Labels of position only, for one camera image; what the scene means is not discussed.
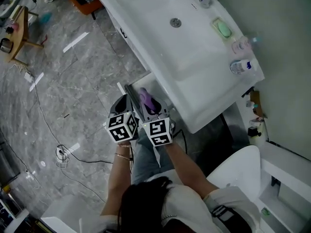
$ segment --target table leg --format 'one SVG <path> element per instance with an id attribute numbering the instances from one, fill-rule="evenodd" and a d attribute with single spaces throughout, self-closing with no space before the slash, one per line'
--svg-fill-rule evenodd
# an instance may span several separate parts
<path id="1" fill-rule="evenodd" d="M 31 45 L 31 46 L 34 46 L 34 47 L 37 47 L 37 48 L 44 48 L 43 45 L 39 45 L 37 43 L 33 43 L 33 42 L 30 42 L 30 41 L 24 41 L 25 44 L 28 44 L 28 45 Z"/>
<path id="2" fill-rule="evenodd" d="M 28 64 L 26 64 L 26 63 L 24 63 L 24 62 L 22 62 L 22 61 L 20 61 L 20 60 L 17 60 L 17 59 L 12 59 L 13 61 L 15 61 L 17 64 L 20 64 L 20 65 L 23 65 L 23 66 L 25 66 L 25 67 L 27 67 L 28 66 Z"/>
<path id="3" fill-rule="evenodd" d="M 30 15 L 34 15 L 34 16 L 36 16 L 36 17 L 38 17 L 38 16 L 39 16 L 38 14 L 33 13 L 33 12 L 30 12 L 30 11 L 28 11 L 28 13 L 29 13 Z"/>

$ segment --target bracelet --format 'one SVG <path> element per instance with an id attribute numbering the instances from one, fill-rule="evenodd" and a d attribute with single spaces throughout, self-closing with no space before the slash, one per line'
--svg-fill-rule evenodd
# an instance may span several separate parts
<path id="1" fill-rule="evenodd" d="M 118 144 L 119 147 L 122 147 L 122 148 L 130 148 L 131 147 L 131 144 L 130 145 L 123 145 L 123 144 Z"/>
<path id="2" fill-rule="evenodd" d="M 121 155 L 121 154 L 116 153 L 116 156 L 121 157 L 121 158 L 123 158 L 123 159 L 125 159 L 125 160 L 128 160 L 128 161 L 131 161 L 130 158 L 127 158 L 127 157 L 125 157 L 125 156 L 123 156 L 123 155 Z"/>

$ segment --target black hair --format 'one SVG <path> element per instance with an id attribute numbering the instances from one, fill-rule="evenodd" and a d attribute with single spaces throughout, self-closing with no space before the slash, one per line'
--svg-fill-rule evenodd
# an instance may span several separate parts
<path id="1" fill-rule="evenodd" d="M 131 185 L 122 196 L 118 232 L 162 232 L 162 208 L 171 183 L 169 178 L 159 177 Z"/>

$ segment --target marble floor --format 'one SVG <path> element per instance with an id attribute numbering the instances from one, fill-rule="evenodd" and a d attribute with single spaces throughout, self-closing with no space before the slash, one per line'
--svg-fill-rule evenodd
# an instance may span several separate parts
<path id="1" fill-rule="evenodd" d="M 34 7 L 32 0 L 21 0 L 19 4 L 29 9 Z M 36 217 L 54 200 L 67 194 L 81 196 L 99 213 L 104 203 L 56 167 L 58 143 L 44 120 L 59 142 L 68 147 L 80 145 L 74 152 L 78 158 L 112 162 L 115 144 L 103 123 L 111 105 L 121 96 L 117 82 L 131 82 L 145 69 L 116 32 L 105 9 L 98 10 L 93 20 L 91 15 L 81 14 L 69 0 L 49 4 L 37 0 L 32 11 L 38 13 L 39 18 L 29 28 L 30 40 L 41 43 L 46 36 L 48 39 L 44 49 L 24 46 L 17 58 L 29 64 L 28 69 L 36 78 L 44 73 L 36 87 L 45 118 L 35 91 L 29 91 L 31 84 L 24 79 L 24 73 L 12 63 L 4 63 L 1 55 L 0 128 L 40 186 L 37 181 L 26 179 L 25 167 L 16 159 L 21 174 L 11 187 Z M 50 20 L 44 22 L 43 16 L 49 13 Z M 84 32 L 86 37 L 63 52 Z M 220 117 L 195 135 L 186 130 L 185 134 L 189 155 L 207 173 L 231 153 L 231 138 Z M 110 170 L 111 164 L 87 164 L 71 158 L 63 172 L 105 200 Z"/>

